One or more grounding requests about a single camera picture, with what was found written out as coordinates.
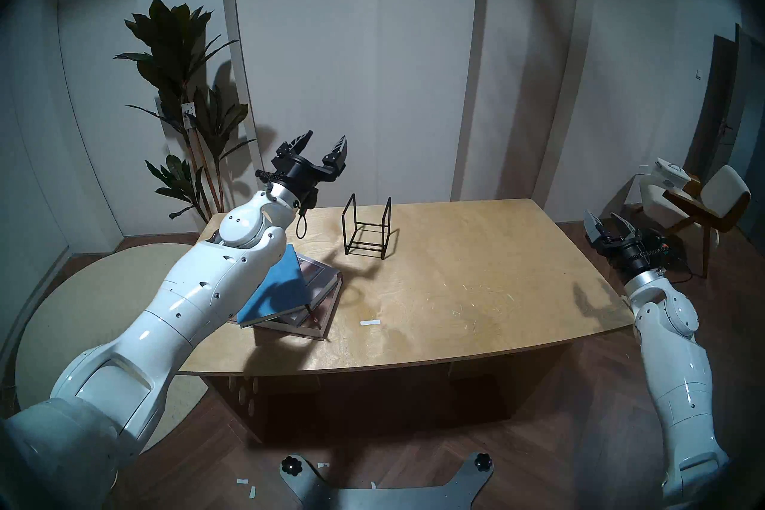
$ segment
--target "wooden chair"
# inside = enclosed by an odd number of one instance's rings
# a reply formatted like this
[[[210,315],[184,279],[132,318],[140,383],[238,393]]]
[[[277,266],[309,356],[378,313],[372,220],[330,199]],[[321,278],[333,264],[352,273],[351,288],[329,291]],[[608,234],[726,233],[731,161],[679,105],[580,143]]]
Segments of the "wooden chair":
[[[709,271],[709,253],[719,243],[719,232],[728,232],[743,215],[751,194],[738,173],[727,164],[702,187],[698,177],[683,190],[665,189],[647,178],[640,181],[642,209],[658,222],[666,233],[677,234],[695,228],[704,236],[702,277]]]

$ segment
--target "label tag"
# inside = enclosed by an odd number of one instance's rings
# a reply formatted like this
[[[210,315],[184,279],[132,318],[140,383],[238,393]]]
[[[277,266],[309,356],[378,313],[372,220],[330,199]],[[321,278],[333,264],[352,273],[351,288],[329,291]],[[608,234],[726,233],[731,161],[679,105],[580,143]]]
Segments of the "label tag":
[[[180,111],[183,113],[183,128],[193,129],[194,124],[191,122],[189,115],[191,115],[191,117],[197,116],[197,111],[194,109],[194,103],[185,102],[180,106]]]

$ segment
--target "blue book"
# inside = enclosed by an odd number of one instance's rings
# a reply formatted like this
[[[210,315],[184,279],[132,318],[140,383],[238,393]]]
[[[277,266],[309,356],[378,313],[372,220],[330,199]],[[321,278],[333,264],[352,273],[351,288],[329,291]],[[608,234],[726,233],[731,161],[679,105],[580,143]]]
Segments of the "blue book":
[[[295,247],[287,245],[279,263],[269,269],[263,283],[236,315],[236,321],[240,327],[249,327],[308,304],[310,292],[300,271]]]

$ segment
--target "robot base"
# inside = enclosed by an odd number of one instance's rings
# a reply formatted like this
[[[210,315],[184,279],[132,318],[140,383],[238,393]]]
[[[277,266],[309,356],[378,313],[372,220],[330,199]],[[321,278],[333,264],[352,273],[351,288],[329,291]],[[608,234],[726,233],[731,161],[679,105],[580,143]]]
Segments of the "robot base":
[[[488,454],[471,454],[445,486],[401,489],[335,489],[297,454],[281,461],[281,478],[305,510],[470,510],[494,472]]]

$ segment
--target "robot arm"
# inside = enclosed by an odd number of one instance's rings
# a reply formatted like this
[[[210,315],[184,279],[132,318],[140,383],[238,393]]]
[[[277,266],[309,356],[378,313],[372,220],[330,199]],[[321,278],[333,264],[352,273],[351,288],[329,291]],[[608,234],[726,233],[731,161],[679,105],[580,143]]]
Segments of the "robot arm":
[[[714,438],[712,370],[694,338],[693,305],[664,278],[656,261],[665,250],[661,237],[656,248],[647,248],[639,231],[612,216],[618,235],[585,212],[587,239],[619,272],[635,315],[635,337],[664,436],[664,502],[687,502],[728,462]]]
[[[15,415],[9,436],[53,495],[100,507],[117,470],[138,457],[157,427],[168,386],[186,358],[250,298],[284,254],[295,213],[316,204],[316,185],[345,167],[343,137],[316,166],[299,154],[312,132],[285,142],[259,170],[265,191],[233,209],[209,241],[194,245],[164,278],[131,326],[80,354],[51,399]]]

